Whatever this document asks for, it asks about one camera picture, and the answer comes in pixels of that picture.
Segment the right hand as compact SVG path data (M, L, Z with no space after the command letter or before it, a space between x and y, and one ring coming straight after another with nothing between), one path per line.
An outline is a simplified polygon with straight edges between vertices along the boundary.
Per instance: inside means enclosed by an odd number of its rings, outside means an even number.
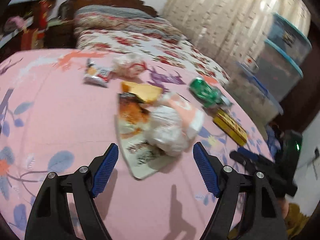
M281 209L282 217L285 219L289 213L289 202L285 198L278 198L278 204Z

